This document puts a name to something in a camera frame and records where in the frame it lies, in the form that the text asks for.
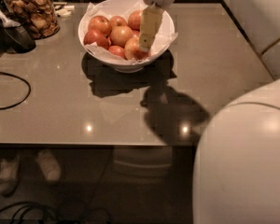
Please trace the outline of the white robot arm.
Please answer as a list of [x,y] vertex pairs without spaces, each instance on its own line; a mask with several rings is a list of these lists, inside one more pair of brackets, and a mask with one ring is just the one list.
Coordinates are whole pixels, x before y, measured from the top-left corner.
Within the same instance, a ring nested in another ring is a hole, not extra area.
[[210,27],[181,31],[180,66],[205,92],[259,86],[208,122],[195,152],[190,224],[280,224],[280,0],[223,0],[262,61],[250,63]]

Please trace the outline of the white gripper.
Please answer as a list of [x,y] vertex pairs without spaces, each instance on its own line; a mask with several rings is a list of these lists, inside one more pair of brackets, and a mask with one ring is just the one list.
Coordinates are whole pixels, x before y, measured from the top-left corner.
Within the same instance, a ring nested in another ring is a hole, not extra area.
[[158,33],[161,23],[163,8],[169,7],[175,0],[143,0],[146,7],[141,16],[139,48],[142,51],[150,51],[156,34]]

